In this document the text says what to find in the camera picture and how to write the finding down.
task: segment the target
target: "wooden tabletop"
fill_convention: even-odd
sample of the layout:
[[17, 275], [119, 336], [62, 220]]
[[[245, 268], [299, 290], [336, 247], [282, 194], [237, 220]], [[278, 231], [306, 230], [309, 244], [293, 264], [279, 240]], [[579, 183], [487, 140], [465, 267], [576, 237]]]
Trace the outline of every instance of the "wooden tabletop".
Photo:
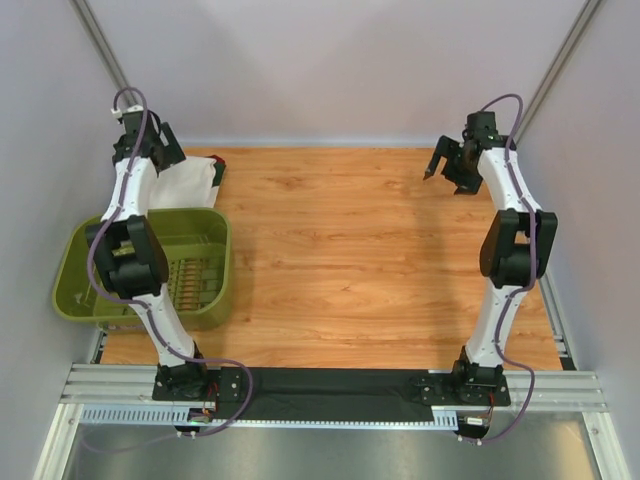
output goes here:
[[[453, 196], [422, 181], [429, 149], [200, 148], [228, 165], [234, 311], [192, 332], [205, 357], [250, 366], [450, 368], [471, 335], [485, 279], [478, 253], [495, 211], [486, 188]], [[560, 369], [538, 289], [507, 354]], [[146, 334], [110, 334], [103, 363], [155, 364]]]

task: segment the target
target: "wood grain surface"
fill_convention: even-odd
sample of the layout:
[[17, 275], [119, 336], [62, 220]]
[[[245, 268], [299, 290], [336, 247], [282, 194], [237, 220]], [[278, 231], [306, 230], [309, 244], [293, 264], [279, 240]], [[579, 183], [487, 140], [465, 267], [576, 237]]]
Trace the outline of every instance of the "wood grain surface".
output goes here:
[[[429, 149], [201, 148], [228, 165], [216, 208], [233, 228], [234, 312], [192, 332], [206, 357], [250, 366], [450, 368], [485, 286], [486, 188], [422, 181]], [[560, 369], [539, 291], [507, 353]], [[103, 363], [154, 364], [146, 334], [111, 334]]]

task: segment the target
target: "white wall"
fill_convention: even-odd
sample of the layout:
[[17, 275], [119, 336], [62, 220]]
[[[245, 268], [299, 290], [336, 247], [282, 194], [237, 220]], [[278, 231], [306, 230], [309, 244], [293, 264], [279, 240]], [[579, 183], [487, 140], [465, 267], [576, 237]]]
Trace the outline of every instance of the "white wall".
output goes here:
[[103, 210], [118, 127], [113, 87], [66, 0], [0, 15], [0, 468], [31, 478], [69, 366], [92, 329], [57, 318], [51, 289], [72, 229]]
[[640, 478], [640, 3], [604, 2], [521, 142], [522, 168], [560, 226], [550, 275], [574, 354], [598, 372]]
[[187, 143], [412, 145], [531, 98], [583, 0], [90, 3]]

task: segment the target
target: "dark green object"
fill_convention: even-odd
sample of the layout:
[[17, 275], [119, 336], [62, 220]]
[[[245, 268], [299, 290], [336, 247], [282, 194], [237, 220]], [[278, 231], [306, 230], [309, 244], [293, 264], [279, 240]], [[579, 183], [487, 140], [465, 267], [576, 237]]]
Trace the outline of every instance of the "dark green object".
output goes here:
[[[152, 210], [148, 218], [169, 260], [169, 294], [184, 327], [207, 329], [224, 323], [231, 314], [233, 280], [227, 218], [209, 208]], [[109, 330], [144, 328], [132, 309], [98, 296], [89, 284], [84, 230], [99, 221], [91, 218], [73, 233], [56, 278], [53, 306], [74, 322]]]

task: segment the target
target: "gray floor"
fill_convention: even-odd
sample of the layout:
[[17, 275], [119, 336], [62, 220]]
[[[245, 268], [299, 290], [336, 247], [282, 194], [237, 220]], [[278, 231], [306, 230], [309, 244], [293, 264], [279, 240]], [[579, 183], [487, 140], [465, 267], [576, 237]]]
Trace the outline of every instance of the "gray floor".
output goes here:
[[[511, 418], [496, 413], [495, 431]], [[109, 449], [171, 431], [172, 427], [81, 426], [78, 435]], [[76, 445], [65, 478], [590, 480], [600, 478], [594, 465], [579, 415], [530, 413], [504, 441], [483, 447], [458, 443], [444, 432], [244, 427], [118, 455], [93, 454]]]

